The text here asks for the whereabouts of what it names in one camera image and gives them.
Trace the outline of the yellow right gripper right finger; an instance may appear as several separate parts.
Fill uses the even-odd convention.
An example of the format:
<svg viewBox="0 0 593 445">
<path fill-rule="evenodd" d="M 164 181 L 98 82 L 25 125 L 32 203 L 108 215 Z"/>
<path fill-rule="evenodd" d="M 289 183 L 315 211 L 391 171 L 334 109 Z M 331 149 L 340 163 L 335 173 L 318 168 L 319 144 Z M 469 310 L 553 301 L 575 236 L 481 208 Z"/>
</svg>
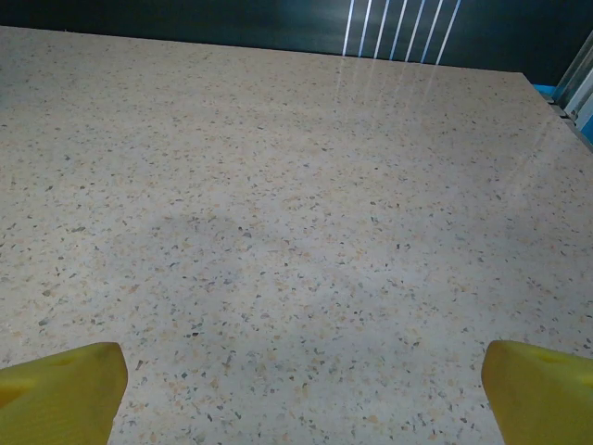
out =
<svg viewBox="0 0 593 445">
<path fill-rule="evenodd" d="M 481 378 L 506 444 L 590 444 L 592 361 L 516 341 L 486 350 Z"/>
</svg>

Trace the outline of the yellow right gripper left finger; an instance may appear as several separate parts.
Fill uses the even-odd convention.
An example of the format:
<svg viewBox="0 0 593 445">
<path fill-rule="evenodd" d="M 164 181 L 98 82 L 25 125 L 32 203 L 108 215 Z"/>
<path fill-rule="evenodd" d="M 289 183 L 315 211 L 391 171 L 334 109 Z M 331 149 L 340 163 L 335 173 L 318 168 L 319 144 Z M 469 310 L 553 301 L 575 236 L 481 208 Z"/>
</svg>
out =
<svg viewBox="0 0 593 445">
<path fill-rule="evenodd" d="M 1 370 L 3 444 L 106 444 L 128 382 L 121 347 L 100 342 Z"/>
</svg>

